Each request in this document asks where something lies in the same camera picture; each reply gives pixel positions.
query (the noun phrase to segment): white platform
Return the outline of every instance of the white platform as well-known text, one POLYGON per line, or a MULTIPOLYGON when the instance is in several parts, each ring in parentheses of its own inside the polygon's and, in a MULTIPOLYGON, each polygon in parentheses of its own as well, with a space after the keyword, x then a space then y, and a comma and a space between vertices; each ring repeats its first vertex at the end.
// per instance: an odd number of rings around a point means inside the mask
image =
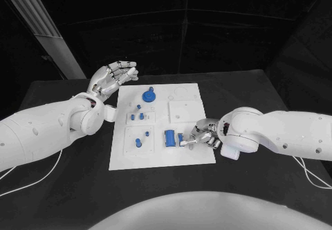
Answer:
POLYGON ((177 133, 183 133, 183 139, 188 139, 196 121, 205 118, 198 84, 121 86, 117 108, 110 170, 216 162, 213 150, 205 145, 196 144, 192 150, 188 146, 179 147, 177 133), (150 86, 156 100, 147 103, 141 94, 150 86), (164 130, 169 129, 175 130, 176 147, 166 147, 164 130))

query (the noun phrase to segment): blue object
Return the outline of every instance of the blue object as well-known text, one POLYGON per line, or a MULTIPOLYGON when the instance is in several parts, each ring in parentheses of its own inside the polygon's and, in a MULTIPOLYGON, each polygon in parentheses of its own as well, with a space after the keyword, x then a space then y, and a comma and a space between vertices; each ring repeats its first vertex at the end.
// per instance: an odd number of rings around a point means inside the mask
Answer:
POLYGON ((175 130, 164 131, 166 147, 175 147, 175 130))
POLYGON ((140 148, 141 147, 141 142, 140 142, 140 138, 136 139, 136 147, 140 148))
POLYGON ((177 137, 179 137, 179 146, 180 146, 180 147, 185 147, 185 145, 180 145, 180 142, 183 141, 183 134, 182 134, 182 133, 177 133, 177 137))
POLYGON ((156 99, 156 93, 153 92, 153 87, 149 88, 149 91, 143 93, 143 101, 153 102, 156 99))

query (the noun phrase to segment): wire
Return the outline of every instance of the wire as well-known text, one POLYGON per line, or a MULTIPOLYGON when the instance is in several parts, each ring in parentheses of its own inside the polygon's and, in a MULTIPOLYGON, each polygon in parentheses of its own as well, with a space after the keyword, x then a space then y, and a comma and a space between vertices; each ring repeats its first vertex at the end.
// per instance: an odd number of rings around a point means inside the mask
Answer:
MULTIPOLYGON (((59 159, 60 159, 60 154, 59 154, 58 161, 56 161, 56 163, 55 163, 55 165, 53 165, 53 168, 50 169, 50 172, 47 173, 47 175, 52 173, 52 171, 53 171, 53 169, 55 169, 55 166, 56 166, 56 164, 58 164, 58 162, 59 162, 59 159)), ((32 185, 35 185, 36 183, 39 183, 39 182, 46 178, 46 176, 45 176, 37 182, 32 183, 30 185, 22 187, 22 188, 17 188, 17 189, 14 189, 14 190, 11 190, 11 191, 3 193, 0 196, 4 196, 6 194, 10 194, 10 193, 19 191, 20 189, 30 187, 32 185)))
POLYGON ((307 178, 307 180, 309 180, 309 182, 312 183, 312 185, 313 186, 316 186, 317 188, 323 188, 323 189, 332 189, 332 186, 306 169, 306 164, 304 164, 304 160, 303 160, 303 158, 300 157, 300 160, 302 160, 302 163, 299 162, 299 160, 297 160, 297 158, 296 157, 293 157, 294 159, 296 159, 296 161, 297 161, 297 163, 299 163, 299 165, 303 167, 303 169, 304 169, 304 173, 306 173, 306 178, 307 178), (310 178, 309 178, 309 176, 307 176, 307 173, 328 186, 328 187, 322 187, 322 186, 319 186, 319 185, 316 185, 313 182, 312 182, 312 180, 310 180, 310 178))
POLYGON ((10 169, 10 171, 0 177, 0 179, 14 170, 16 167, 10 169))

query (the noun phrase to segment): blue knob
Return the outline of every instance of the blue knob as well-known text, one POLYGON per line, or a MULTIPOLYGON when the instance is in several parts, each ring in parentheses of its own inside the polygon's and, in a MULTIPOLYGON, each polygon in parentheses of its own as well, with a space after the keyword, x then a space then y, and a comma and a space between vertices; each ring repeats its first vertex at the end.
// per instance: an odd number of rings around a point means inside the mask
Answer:
POLYGON ((140 142, 140 138, 136 139, 136 147, 140 148, 141 147, 141 142, 140 142))
POLYGON ((156 93, 153 92, 153 87, 149 88, 149 91, 143 93, 143 101, 144 102, 153 102, 156 99, 156 93))

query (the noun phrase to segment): white cable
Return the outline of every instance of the white cable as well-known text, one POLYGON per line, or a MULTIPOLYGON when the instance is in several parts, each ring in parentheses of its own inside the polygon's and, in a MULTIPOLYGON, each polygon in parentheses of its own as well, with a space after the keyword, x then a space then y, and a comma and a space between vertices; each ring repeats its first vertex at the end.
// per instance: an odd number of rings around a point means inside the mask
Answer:
POLYGON ((16 168, 16 167, 13 167, 13 168, 10 169, 10 171, 0 177, 0 179, 13 171, 14 168, 16 168))
POLYGON ((323 188, 323 189, 332 189, 332 186, 306 169, 306 164, 304 164, 304 160, 303 160, 303 158, 300 157, 300 160, 302 160, 302 163, 299 162, 299 160, 296 159, 296 161, 297 161, 297 163, 299 163, 299 165, 303 167, 303 169, 304 169, 304 173, 306 173, 306 178, 307 178, 307 180, 309 180, 309 182, 312 183, 312 185, 313 186, 316 186, 317 188, 323 188), (312 182, 312 180, 310 180, 310 178, 309 178, 309 176, 307 176, 307 172, 309 172, 309 174, 312 174, 312 176, 328 186, 328 187, 322 187, 322 186, 317 186, 313 182, 312 182))
MULTIPOLYGON (((55 168, 55 166, 56 166, 56 164, 58 164, 58 162, 59 162, 60 154, 59 154, 59 157, 58 157, 58 161, 56 161, 56 163, 55 163, 55 165, 53 165, 53 168, 55 168)), ((19 190, 23 189, 23 188, 30 187, 32 185, 35 185, 36 183, 39 183, 39 182, 46 178, 46 176, 45 176, 37 182, 32 183, 30 185, 22 187, 22 188, 17 188, 17 189, 14 189, 14 190, 11 190, 11 191, 3 193, 0 196, 6 195, 6 194, 9 194, 9 193, 13 193, 13 192, 19 191, 19 190)))

